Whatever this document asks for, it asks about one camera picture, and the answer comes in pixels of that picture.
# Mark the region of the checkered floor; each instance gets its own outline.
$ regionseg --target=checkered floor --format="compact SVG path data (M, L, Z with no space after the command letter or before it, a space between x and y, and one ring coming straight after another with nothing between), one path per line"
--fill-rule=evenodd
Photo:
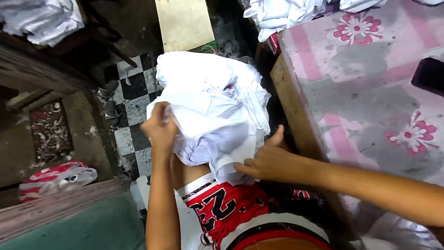
M104 70L106 82L119 80L112 98L121 115L113 129L119 166L131 181L140 175L151 176L151 143L139 127L147 118L147 105L162 93L155 77L159 54L133 57L137 68L122 61Z

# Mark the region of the wooden furniture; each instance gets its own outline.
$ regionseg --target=wooden furniture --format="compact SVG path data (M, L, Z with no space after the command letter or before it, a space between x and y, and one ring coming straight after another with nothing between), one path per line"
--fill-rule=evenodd
M90 4L87 0L77 0L77 4L80 9L80 13L82 14L83 23L85 27L80 29L73 34L65 37L62 41L56 44L53 48L47 48L47 52L54 56L61 56L75 47L87 42L90 39L94 39L95 41L102 44L108 50L116 54L122 60L127 62L129 65L133 67L137 67L137 64L131 60L128 56L123 54L116 46L114 46L113 42L118 41L122 36L118 31L113 29L108 20L101 16ZM98 28L105 29L112 36L108 38L104 36Z

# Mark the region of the red fabric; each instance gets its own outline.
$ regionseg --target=red fabric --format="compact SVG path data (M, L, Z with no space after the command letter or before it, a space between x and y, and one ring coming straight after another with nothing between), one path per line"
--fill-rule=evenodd
M315 237L297 232L297 231L289 231L289 230L273 230L273 231L266 231L261 232L255 235L252 235L250 237L247 237L243 239L241 242L239 242L233 250L242 250L246 248L247 246L251 246L256 242L264 241L268 239L274 239L274 238L295 238L295 239L303 239L306 241L309 241L319 247L321 247L324 250L330 250L330 247L327 246L324 242L316 239Z
M273 54L276 55L277 53L281 52L281 48L279 47L278 43L278 33L273 33L269 38L268 41L271 44L271 50L273 51Z
M220 208L216 206L215 202L217 197L212 198L207 204L204 200L217 192L224 189L225 196L223 197L222 205ZM256 203L256 199L259 198L261 205ZM217 216L213 213L214 209L220 209L221 211L228 211L230 207L227 205L230 202L235 201L236 205L234 210L224 218L217 219ZM232 186L228 182L216 185L197 197L189 200L186 205L193 208L198 215L199 222L201 223L202 231L208 233L210 242L217 243L217 249L220 249L220 242L230 232L234 231L239 224L249 222L252 218L268 214L268 202L269 198L267 194L259 188L257 183L253 185L236 185ZM202 206L200 209L196 209L193 206ZM203 224L212 224L213 229L207 231Z

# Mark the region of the pile of white clothes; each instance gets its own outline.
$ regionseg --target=pile of white clothes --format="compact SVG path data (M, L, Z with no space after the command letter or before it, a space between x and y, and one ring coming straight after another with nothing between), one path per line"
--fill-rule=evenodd
M266 41L273 33L311 21L325 11L326 3L336 0L250 0L244 18L252 18L260 28L258 40ZM444 0L419 0L438 4ZM356 13L369 7L381 7L387 0L340 0L339 9Z
M339 9L356 13L370 7L382 7L387 0L340 0Z
M259 31L259 42L273 33L303 24L325 11L326 0L250 0L244 18L251 17Z
M4 32L52 47L84 27L75 0L2 0L0 22Z
M157 58L156 78L164 87L147 106L168 101L180 133L173 152L188 166L210 163L218 183L244 184L251 178L234 162L253 158L270 133L270 94L262 76L240 61L205 53L168 52Z

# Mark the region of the plastic bag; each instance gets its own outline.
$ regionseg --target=plastic bag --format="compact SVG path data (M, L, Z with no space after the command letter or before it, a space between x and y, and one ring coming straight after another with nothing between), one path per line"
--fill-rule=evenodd
M81 161L71 161L59 166L42 169L19 186L19 199L28 202L42 196L72 191L91 183L97 171Z

